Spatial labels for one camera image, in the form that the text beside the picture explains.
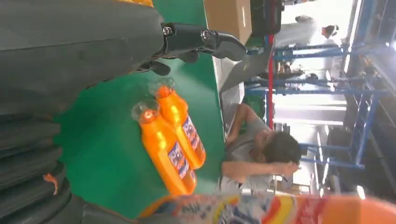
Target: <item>colorful packaging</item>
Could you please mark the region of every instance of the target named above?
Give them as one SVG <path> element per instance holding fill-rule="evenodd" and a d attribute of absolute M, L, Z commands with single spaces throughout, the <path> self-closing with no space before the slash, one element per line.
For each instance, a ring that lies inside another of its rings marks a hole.
<path fill-rule="evenodd" d="M 205 162 L 205 148 L 188 114 L 188 105 L 177 95 L 174 85 L 173 79 L 162 78 L 150 88 L 161 106 L 162 117 L 175 129 L 177 139 L 191 168 L 198 169 Z"/>
<path fill-rule="evenodd" d="M 396 223 L 394 205 L 357 196 L 190 195 L 147 208 L 138 223 L 372 224 Z"/>
<path fill-rule="evenodd" d="M 158 103 L 154 100 L 137 103 L 132 116 L 140 124 L 143 145 L 169 193 L 192 194 L 197 185 L 195 173 L 186 160 L 175 131 L 160 115 Z"/>

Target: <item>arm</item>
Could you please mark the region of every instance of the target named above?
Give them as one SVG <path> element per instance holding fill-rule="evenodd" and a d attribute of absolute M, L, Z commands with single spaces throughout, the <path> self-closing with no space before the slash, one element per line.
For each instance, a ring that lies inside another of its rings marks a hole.
<path fill-rule="evenodd" d="M 227 161 L 221 164 L 221 171 L 224 176 L 243 183 L 247 176 L 273 174 L 274 167 L 271 164 Z"/>
<path fill-rule="evenodd" d="M 233 142 L 238 137 L 240 128 L 245 121 L 250 122 L 256 119 L 258 119 L 258 116 L 252 110 L 252 108 L 250 108 L 250 106 L 244 103 L 238 105 L 235 113 L 233 126 L 231 127 L 230 134 L 227 137 L 227 145 Z"/>
<path fill-rule="evenodd" d="M 221 164 L 222 174 L 230 179 L 243 183 L 247 176 L 279 174 L 291 176 L 298 170 L 298 165 L 289 163 L 255 163 L 241 161 L 226 161 Z"/>

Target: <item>person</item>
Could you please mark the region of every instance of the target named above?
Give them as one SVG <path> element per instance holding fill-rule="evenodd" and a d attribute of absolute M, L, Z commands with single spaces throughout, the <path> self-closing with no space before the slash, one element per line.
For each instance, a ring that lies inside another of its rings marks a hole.
<path fill-rule="evenodd" d="M 244 122 L 247 131 L 239 135 Z M 270 130 L 248 105 L 240 104 L 226 140 L 217 192 L 266 190 L 274 174 L 291 176 L 296 172 L 300 159 L 298 142 L 292 136 Z"/>
<path fill-rule="evenodd" d="M 310 16 L 301 15 L 295 18 L 296 22 L 283 24 L 281 31 L 276 34 L 275 42 L 277 47 L 289 45 L 304 46 L 311 42 L 313 36 L 319 31 L 318 23 Z M 338 25 L 322 27 L 322 36 L 329 39 L 337 34 Z"/>

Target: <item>dark hair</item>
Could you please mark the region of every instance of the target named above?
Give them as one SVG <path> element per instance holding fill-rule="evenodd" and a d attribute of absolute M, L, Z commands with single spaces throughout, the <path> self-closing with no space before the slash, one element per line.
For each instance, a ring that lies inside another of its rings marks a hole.
<path fill-rule="evenodd" d="M 339 30 L 338 25 L 330 25 L 325 27 L 325 31 L 329 36 L 335 36 Z"/>
<path fill-rule="evenodd" d="M 300 146 L 290 134 L 276 132 L 270 141 L 263 151 L 266 162 L 299 163 L 301 159 Z"/>

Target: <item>hand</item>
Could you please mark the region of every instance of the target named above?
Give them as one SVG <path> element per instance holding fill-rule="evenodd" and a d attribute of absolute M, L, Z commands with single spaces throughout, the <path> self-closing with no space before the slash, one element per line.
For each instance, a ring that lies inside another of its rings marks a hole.
<path fill-rule="evenodd" d="M 236 139 L 238 138 L 237 134 L 230 134 L 227 136 L 227 140 L 226 140 L 226 146 L 230 145 L 231 143 L 233 143 Z"/>
<path fill-rule="evenodd" d="M 274 169 L 275 174 L 280 174 L 284 176 L 292 176 L 294 172 L 298 170 L 298 165 L 293 162 L 280 163 L 275 162 L 271 164 Z"/>

